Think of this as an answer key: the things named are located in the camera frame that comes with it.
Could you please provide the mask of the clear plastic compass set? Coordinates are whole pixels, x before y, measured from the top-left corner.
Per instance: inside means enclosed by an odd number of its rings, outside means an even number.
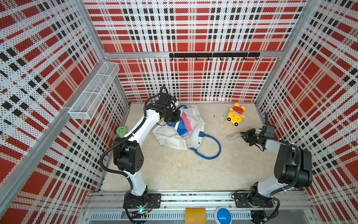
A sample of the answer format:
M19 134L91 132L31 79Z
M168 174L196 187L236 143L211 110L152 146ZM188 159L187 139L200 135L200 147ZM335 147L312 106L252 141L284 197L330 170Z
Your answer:
M229 140L233 140L233 139L239 138L239 137L242 137L242 135L241 135L240 132L237 132L237 133L234 133L234 134L230 134L230 135L227 136L227 138L228 138Z

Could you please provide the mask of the white canvas bag blue handles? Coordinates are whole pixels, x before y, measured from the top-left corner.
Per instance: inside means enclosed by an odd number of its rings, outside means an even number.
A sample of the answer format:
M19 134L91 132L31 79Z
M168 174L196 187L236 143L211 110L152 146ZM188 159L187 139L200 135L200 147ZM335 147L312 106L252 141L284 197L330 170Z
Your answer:
M185 129L182 120L176 123L168 123L164 126L157 126L152 130L152 133L159 144L173 149L193 151L205 160L213 160L219 157L222 152L222 146L216 138L204 133L205 122L199 109L196 106L180 105L179 110L181 115L183 112L187 115L192 131L189 132ZM219 150L216 155L205 156L198 151L204 138L210 138L217 143Z

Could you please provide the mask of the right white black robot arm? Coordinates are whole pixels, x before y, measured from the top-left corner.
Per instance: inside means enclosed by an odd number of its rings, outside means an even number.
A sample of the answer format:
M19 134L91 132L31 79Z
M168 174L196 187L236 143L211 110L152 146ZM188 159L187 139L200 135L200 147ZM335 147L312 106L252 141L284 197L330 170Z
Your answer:
M274 174L250 187L248 202L252 207L268 204L274 195L291 188L309 187L313 181L311 152L283 139L274 137L275 126L268 124L268 115L260 132L252 128L240 132L243 140L250 146L273 152L277 158Z

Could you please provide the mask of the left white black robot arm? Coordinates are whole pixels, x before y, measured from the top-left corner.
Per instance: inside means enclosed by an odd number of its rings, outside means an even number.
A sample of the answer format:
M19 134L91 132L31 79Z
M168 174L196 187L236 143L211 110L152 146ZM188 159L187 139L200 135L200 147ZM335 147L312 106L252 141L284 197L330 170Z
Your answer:
M181 121L181 112L177 105L177 99L170 95L167 87L161 86L159 93L145 102L142 119L123 138L116 138L113 146L101 155L99 159L101 169L124 176L130 185L130 190L125 195L124 206L129 203L136 207L147 205L148 187L141 173L144 164L141 146L161 119L165 123Z

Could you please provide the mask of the yellow plush toy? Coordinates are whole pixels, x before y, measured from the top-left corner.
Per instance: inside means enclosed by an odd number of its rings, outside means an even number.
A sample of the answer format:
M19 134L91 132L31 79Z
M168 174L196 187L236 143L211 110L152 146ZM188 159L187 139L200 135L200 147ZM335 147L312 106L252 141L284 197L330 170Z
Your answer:
M239 103L235 103L227 115L226 121L237 127L245 118L246 106L240 106Z

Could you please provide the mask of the pink pencil case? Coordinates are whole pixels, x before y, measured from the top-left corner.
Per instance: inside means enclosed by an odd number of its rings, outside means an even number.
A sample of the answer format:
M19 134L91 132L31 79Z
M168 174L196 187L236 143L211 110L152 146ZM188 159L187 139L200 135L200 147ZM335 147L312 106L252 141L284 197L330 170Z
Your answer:
M189 120L188 120L188 118L187 118L187 115L183 112L182 115L181 115L181 117L182 117L182 121L183 121L183 123L184 123L184 125L185 125L185 129L186 129L187 131L191 132L191 131L192 131L192 128L191 128L190 122L189 122Z

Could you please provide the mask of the green tape roll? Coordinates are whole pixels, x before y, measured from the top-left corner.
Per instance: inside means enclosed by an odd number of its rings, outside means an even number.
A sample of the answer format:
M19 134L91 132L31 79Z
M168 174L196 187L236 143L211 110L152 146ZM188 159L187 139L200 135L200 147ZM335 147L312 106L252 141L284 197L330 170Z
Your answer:
M118 127L116 133L120 138L123 138L127 133L127 129L125 126Z

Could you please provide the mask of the blue round button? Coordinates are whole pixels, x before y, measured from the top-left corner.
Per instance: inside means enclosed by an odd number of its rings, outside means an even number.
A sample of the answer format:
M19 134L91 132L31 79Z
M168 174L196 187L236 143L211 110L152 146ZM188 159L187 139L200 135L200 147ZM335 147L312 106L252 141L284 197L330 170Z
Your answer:
M225 207L218 207L214 213L216 224L232 224L230 211Z

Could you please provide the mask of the yellow block at front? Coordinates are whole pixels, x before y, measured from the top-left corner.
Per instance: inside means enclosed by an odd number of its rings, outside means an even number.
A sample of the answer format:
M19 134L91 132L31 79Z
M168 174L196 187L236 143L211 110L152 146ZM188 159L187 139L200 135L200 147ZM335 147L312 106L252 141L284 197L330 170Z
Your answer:
M205 208L186 208L185 224L207 224Z

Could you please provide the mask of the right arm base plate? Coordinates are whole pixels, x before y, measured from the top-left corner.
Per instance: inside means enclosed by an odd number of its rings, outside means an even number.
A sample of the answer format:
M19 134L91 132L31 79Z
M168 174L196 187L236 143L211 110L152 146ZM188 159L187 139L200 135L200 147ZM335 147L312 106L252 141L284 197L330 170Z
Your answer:
M254 205L249 201L249 192L237 192L233 194L235 205L237 208L274 208L271 199L262 202L254 202Z

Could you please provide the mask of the black hook rail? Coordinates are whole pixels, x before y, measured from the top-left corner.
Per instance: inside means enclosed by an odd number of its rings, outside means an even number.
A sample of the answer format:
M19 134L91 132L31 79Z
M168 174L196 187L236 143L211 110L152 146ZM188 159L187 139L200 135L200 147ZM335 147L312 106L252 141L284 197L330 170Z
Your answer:
M182 59L186 59L186 58L195 58L195 59L199 59L199 58L244 58L244 59L246 59L248 57L253 57L253 58L257 59L260 55L261 55L260 52L169 53L170 58L182 58Z

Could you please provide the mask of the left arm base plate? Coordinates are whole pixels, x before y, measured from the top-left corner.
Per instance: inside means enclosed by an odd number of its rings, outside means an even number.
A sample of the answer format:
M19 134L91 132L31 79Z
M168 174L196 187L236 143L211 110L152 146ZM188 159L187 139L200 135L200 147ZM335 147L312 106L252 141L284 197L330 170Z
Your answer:
M158 209L161 205L160 193L145 193L142 196L135 196L131 193L127 193L124 196L123 208L127 209Z

